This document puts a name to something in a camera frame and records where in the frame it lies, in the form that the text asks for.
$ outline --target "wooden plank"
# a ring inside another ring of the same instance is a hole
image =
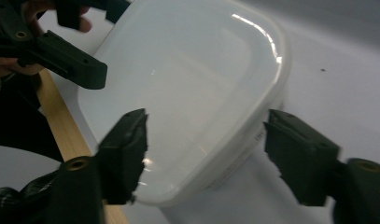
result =
[[[49,71],[44,69],[36,82],[36,93],[50,129],[65,161],[78,156],[91,156],[79,128],[71,116]],[[105,205],[106,223],[129,223],[119,205]]]

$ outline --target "container lid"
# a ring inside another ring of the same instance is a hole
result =
[[[173,203],[286,81],[283,33],[267,16],[230,0],[136,0],[95,57],[106,87],[79,89],[96,141],[123,114],[145,108],[142,203]]]

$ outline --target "plastic container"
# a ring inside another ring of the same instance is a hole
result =
[[[229,0],[136,0],[95,57],[106,87],[80,89],[96,141],[145,108],[146,169],[137,201],[168,206],[210,188],[246,159],[282,103],[289,48],[268,16]]]

